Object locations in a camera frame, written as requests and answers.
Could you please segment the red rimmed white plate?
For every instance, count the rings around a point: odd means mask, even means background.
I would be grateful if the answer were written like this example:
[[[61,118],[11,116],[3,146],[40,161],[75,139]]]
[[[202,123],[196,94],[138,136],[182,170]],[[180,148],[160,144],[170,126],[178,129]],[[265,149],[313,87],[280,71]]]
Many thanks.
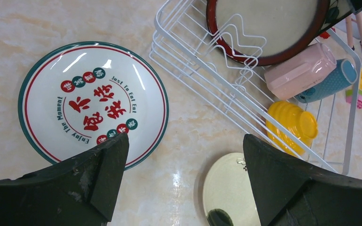
[[[209,0],[206,24],[230,59],[268,66],[303,51],[318,35],[328,0]]]

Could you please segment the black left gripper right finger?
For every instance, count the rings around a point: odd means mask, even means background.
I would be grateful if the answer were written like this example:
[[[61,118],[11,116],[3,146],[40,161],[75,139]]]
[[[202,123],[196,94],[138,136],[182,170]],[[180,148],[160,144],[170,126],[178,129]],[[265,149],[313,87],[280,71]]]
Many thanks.
[[[252,134],[243,151],[263,226],[362,226],[362,180],[317,167]]]

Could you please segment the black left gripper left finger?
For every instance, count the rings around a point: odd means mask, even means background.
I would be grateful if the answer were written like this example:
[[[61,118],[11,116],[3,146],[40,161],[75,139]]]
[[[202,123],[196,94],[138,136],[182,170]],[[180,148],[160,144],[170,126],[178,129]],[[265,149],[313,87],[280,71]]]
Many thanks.
[[[121,133],[60,163],[0,180],[0,226],[105,226],[128,152]]]

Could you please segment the pink mug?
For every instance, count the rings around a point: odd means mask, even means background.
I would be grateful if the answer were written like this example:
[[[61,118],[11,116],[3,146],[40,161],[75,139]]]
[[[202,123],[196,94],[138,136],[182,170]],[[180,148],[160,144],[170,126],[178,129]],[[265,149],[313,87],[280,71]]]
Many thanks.
[[[275,97],[287,100],[322,82],[336,65],[332,51],[318,42],[291,59],[266,69],[264,79]]]

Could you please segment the cream small leaf plate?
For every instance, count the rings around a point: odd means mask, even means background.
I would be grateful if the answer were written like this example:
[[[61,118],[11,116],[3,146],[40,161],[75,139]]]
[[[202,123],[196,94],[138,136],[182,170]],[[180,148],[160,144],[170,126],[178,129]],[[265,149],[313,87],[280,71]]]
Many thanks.
[[[203,208],[210,226],[259,226],[243,153],[220,157],[203,184]]]

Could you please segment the yellow bowl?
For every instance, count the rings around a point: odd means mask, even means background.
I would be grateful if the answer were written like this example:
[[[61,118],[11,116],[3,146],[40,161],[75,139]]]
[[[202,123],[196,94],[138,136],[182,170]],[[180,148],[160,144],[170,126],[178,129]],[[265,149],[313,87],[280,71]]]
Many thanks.
[[[314,115],[304,111],[296,104],[287,101],[275,102],[269,107],[268,114],[307,146],[310,146],[318,135],[318,124]],[[283,151],[294,157],[305,153],[302,147],[271,124],[270,121],[266,121],[266,126],[269,129],[267,132],[269,139]]]

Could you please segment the blue mug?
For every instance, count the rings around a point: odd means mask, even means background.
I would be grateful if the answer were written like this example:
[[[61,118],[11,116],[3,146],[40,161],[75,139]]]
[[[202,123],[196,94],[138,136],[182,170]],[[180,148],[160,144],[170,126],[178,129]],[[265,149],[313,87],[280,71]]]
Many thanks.
[[[295,99],[304,104],[324,99],[353,85],[357,77],[351,61],[339,59],[336,68],[322,82],[296,95]]]

